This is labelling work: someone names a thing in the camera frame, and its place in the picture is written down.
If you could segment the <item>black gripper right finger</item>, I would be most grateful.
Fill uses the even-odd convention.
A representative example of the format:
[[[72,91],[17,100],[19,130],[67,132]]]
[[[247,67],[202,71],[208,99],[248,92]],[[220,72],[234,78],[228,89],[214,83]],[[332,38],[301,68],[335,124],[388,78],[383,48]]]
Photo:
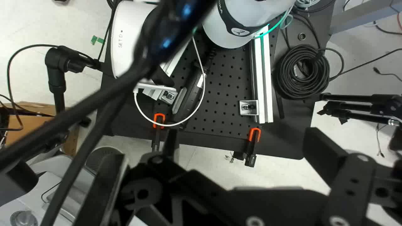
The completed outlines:
[[[367,218],[371,204],[402,223],[401,160],[390,168],[367,155],[349,154],[318,129],[306,131],[306,160],[331,189],[322,226],[380,226]]]

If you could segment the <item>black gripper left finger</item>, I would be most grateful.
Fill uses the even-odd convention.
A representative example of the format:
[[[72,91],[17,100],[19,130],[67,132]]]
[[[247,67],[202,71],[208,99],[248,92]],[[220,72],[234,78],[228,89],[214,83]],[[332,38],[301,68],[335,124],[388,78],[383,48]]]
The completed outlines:
[[[104,161],[84,205],[84,226],[236,226],[229,193],[202,173],[168,156],[145,155],[134,169],[119,169],[122,155]]]

